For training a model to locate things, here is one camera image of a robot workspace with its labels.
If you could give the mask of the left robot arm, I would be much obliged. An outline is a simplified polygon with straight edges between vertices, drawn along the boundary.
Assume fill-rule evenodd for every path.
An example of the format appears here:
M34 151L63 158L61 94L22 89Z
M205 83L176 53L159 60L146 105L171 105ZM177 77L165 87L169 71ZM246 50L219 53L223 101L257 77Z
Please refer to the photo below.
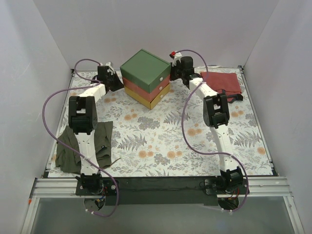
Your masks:
M95 130L98 125L96 103L108 91L123 88L110 62L98 66L97 80L99 84L93 84L82 94L69 98L68 112L69 127L73 130L81 154L79 181L82 188L93 195L100 194L104 189L95 149Z

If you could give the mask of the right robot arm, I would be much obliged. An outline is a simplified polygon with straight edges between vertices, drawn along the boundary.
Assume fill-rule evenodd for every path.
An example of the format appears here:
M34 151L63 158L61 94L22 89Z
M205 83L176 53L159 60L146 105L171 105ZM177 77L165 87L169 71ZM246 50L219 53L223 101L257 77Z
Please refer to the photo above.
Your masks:
M233 155L232 144L228 132L230 119L227 97L214 91L195 72L193 58L183 56L181 53L172 52L171 77L170 80L181 79L182 83L191 91L191 96L196 94L203 101L203 120L213 134L217 155L219 155L220 173L216 188L227 194L233 193L243 184L243 173L239 167L237 158Z

